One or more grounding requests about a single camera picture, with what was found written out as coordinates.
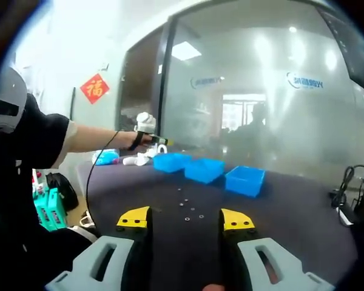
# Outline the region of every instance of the red decoration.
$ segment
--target red decoration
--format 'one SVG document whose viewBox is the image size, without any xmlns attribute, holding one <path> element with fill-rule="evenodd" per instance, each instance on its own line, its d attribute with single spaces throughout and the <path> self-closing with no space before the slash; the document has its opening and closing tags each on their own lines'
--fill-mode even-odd
<svg viewBox="0 0 364 291">
<path fill-rule="evenodd" d="M 95 74 L 89 81 L 81 86 L 81 91 L 85 94 L 90 103 L 94 104 L 103 96 L 103 94 L 109 91 L 109 87 L 99 74 Z"/>
</svg>

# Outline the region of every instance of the table surface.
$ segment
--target table surface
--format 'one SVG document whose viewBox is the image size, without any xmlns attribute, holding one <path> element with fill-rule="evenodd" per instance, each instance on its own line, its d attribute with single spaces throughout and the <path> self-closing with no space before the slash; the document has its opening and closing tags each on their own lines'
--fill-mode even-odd
<svg viewBox="0 0 364 291">
<path fill-rule="evenodd" d="M 90 168 L 90 162 L 77 168 L 83 189 Z M 262 236 L 276 240 L 302 261 L 304 272 L 335 284 L 356 260 L 357 251 L 350 230 L 329 206 L 330 189 L 306 178 L 266 172 L 260 195 L 252 199 L 225 191 L 224 177 L 204 185 L 186 179 L 183 172 L 166 174 L 150 164 L 118 164 L 94 168 L 88 200 L 103 235 L 115 233 L 116 222 L 126 211 L 151 206 L 151 289 L 190 291 L 221 282 L 217 245 L 221 208 L 250 216 Z"/>
</svg>

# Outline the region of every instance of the blue bin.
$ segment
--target blue bin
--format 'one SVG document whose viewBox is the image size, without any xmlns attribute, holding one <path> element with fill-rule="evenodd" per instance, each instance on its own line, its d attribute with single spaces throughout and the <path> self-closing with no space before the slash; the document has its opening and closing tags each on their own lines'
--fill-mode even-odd
<svg viewBox="0 0 364 291">
<path fill-rule="evenodd" d="M 214 159 L 198 159 L 196 161 L 190 161 L 186 165 L 184 176 L 198 182 L 209 184 L 224 173 L 224 168 L 225 162 Z"/>
<path fill-rule="evenodd" d="M 183 169 L 191 158 L 181 153 L 163 153 L 153 157 L 153 167 L 159 171 L 173 173 Z"/>
<path fill-rule="evenodd" d="M 225 189 L 248 197 L 260 193 L 266 171 L 256 168 L 238 166 L 225 175 Z"/>
</svg>

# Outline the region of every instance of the black shirt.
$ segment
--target black shirt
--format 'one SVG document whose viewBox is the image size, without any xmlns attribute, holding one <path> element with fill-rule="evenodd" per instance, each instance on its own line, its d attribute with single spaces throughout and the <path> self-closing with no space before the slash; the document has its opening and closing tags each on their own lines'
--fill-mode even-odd
<svg viewBox="0 0 364 291">
<path fill-rule="evenodd" d="M 33 203 L 32 169 L 54 164 L 68 125 L 65 116 L 40 112 L 28 95 L 15 131 L 0 133 L 0 290 L 43 281 L 38 277 L 49 263 L 41 257 L 49 253 L 43 250 L 49 232 L 39 225 Z"/>
</svg>

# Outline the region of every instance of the person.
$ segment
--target person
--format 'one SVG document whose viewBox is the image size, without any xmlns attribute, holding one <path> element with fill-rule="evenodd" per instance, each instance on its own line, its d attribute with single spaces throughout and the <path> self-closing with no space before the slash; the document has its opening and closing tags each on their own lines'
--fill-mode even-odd
<svg viewBox="0 0 364 291">
<path fill-rule="evenodd" d="M 136 132 L 87 127 L 43 114 L 13 69 L 0 76 L 0 290 L 42 289 L 96 240 L 86 229 L 48 232 L 32 198 L 32 169 L 58 168 L 69 152 L 127 149 L 151 140 Z"/>
</svg>

